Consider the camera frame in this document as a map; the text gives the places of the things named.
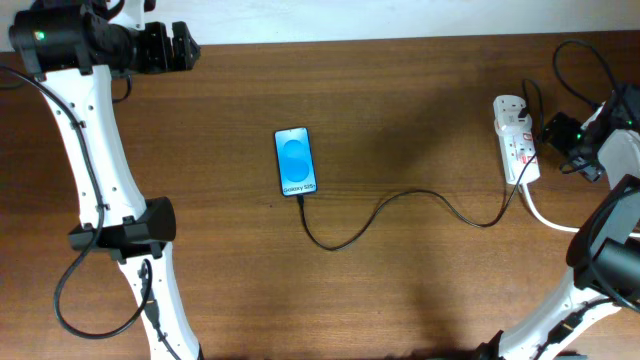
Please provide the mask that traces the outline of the blue Galaxy smartphone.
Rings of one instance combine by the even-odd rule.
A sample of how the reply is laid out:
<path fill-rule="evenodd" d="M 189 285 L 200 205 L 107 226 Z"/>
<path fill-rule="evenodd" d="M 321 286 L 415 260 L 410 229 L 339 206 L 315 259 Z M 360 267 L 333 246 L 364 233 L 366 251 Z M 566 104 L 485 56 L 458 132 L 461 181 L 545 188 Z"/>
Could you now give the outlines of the blue Galaxy smartphone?
<path fill-rule="evenodd" d="M 317 180 L 307 128 L 276 131 L 274 141 L 280 185 L 285 197 L 317 191 Z"/>

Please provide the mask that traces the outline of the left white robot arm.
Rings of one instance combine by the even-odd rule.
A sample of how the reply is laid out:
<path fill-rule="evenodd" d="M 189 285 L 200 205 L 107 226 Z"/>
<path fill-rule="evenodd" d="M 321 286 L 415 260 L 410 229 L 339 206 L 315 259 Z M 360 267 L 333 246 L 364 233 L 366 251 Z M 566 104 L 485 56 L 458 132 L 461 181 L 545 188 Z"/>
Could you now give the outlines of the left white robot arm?
<path fill-rule="evenodd" d="M 200 48 L 184 22 L 146 22 L 151 1 L 36 1 L 19 11 L 9 40 L 19 76 L 45 98 L 74 176 L 79 222 L 69 240 L 80 259 L 107 252 L 136 301 L 154 359 L 199 359 L 173 266 L 176 216 L 146 198 L 130 171 L 114 115 L 115 79 L 191 70 Z"/>

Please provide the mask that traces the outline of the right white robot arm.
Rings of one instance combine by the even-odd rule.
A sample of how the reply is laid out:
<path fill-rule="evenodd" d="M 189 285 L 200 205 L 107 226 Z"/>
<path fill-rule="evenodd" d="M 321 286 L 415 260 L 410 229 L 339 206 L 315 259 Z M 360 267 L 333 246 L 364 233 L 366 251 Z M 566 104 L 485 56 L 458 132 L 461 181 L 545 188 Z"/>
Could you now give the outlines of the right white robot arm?
<path fill-rule="evenodd" d="M 499 331 L 475 359 L 554 359 L 607 316 L 639 308 L 639 88 L 626 84 L 584 123 L 559 112 L 539 139 L 590 181 L 606 175 L 610 192 L 569 245 L 567 271 L 526 319 Z"/>

